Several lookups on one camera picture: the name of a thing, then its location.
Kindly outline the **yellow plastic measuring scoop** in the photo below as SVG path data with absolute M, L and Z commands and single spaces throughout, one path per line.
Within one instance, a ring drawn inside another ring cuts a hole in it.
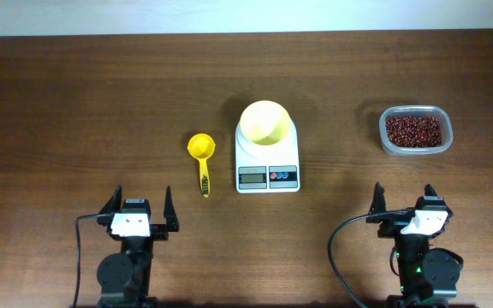
M 211 180 L 208 160 L 216 149 L 213 138 L 206 133 L 197 133 L 187 143 L 187 151 L 199 163 L 199 186 L 202 195 L 208 198 L 211 193 Z

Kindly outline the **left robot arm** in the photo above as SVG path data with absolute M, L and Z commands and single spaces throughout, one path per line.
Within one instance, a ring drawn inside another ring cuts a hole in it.
M 97 269 L 101 287 L 99 307 L 158 307 L 149 295 L 153 245 L 166 241 L 180 229 L 171 189 L 166 188 L 163 204 L 165 223 L 152 224 L 151 206 L 145 198 L 124 198 L 117 187 L 98 213 L 97 223 L 111 239 L 121 243 L 120 251 L 104 258 Z

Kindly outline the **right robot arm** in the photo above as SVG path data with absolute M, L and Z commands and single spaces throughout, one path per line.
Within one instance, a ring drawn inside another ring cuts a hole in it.
M 370 215 L 365 221 L 379 225 L 377 236 L 395 242 L 390 262 L 399 276 L 401 293 L 390 295 L 387 307 L 447 307 L 457 296 L 456 284 L 463 258 L 444 248 L 431 248 L 430 241 L 445 231 L 453 211 L 431 185 L 415 206 L 404 210 L 386 209 L 383 187 L 374 188 Z

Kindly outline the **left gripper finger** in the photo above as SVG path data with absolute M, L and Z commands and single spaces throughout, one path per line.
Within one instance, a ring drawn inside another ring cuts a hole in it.
M 173 205 L 170 186 L 167 186 L 165 191 L 163 217 L 169 232 L 178 232 L 180 230 L 180 223 Z
M 109 215 L 119 211 L 122 205 L 122 186 L 118 185 L 109 201 L 99 211 L 99 215 Z

